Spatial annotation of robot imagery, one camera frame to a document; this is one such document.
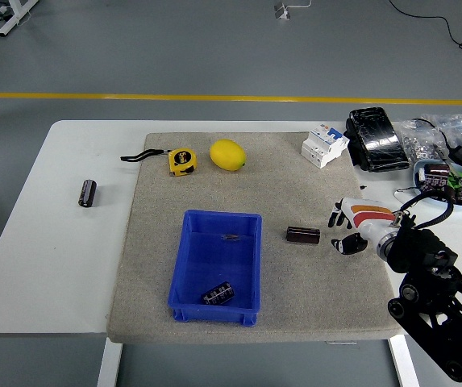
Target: black case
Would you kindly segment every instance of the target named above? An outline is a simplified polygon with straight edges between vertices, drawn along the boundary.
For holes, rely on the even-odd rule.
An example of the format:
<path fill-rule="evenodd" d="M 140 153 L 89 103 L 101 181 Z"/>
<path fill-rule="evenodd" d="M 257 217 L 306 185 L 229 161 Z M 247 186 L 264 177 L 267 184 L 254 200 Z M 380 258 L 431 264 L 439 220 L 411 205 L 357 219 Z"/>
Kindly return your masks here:
<path fill-rule="evenodd" d="M 353 110 L 346 122 L 345 136 L 352 163 L 369 172 L 410 167 L 392 123 L 381 107 Z"/>

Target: yellow floor line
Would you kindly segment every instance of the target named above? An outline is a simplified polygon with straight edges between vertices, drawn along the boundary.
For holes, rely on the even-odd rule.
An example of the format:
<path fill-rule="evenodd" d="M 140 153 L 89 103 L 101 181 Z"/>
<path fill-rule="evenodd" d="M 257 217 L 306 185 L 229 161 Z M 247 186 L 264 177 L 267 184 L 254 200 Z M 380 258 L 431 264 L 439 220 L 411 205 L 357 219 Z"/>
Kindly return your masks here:
<path fill-rule="evenodd" d="M 5 99 L 105 99 L 146 101 L 204 101 L 204 102 L 305 102 L 305 103 L 362 103 L 394 105 L 462 105 L 462 99 L 426 98 L 352 98 L 297 97 L 268 95 L 196 95 L 196 94 L 86 94 L 86 93 L 0 93 Z"/>

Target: white circuit breaker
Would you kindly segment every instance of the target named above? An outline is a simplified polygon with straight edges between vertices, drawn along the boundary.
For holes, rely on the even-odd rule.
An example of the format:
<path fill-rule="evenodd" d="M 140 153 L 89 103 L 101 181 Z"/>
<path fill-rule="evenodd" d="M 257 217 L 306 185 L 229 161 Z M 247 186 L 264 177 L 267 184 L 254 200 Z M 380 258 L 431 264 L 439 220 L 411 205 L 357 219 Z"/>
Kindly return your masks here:
<path fill-rule="evenodd" d="M 349 144 L 349 139 L 333 127 L 320 125 L 310 132 L 308 139 L 302 143 L 301 154 L 319 168 L 342 154 Z"/>

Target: table leg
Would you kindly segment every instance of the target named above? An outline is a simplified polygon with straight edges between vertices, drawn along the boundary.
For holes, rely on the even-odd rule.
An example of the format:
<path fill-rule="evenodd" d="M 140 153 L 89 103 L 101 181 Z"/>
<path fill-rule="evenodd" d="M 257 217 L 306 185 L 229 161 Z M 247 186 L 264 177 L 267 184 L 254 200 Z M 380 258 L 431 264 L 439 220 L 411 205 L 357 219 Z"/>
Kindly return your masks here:
<path fill-rule="evenodd" d="M 98 375 L 98 387 L 114 387 L 116 385 L 122 349 L 123 344 L 113 343 L 109 338 L 106 339 L 102 365 Z"/>
<path fill-rule="evenodd" d="M 401 387 L 419 387 L 414 363 L 411 360 L 410 350 L 404 335 L 395 335 L 389 339 L 393 363 Z"/>
<path fill-rule="evenodd" d="M 0 28 L 0 36 L 7 36 L 12 28 L 19 24 L 19 21 L 28 13 L 28 11 L 38 2 L 39 0 L 28 0 L 24 6 L 21 5 L 20 0 L 9 0 L 10 7 L 14 11 L 12 16 L 4 25 Z"/>

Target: lemon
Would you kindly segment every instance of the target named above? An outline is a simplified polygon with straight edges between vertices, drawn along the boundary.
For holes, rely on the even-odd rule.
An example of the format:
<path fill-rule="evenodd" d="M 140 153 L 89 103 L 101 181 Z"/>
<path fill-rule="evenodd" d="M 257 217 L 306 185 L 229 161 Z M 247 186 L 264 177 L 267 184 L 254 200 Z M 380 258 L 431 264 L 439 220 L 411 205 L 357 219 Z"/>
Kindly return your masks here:
<path fill-rule="evenodd" d="M 247 155 L 243 148 L 231 139 L 219 139 L 209 150 L 213 162 L 221 169 L 237 171 L 245 165 Z"/>

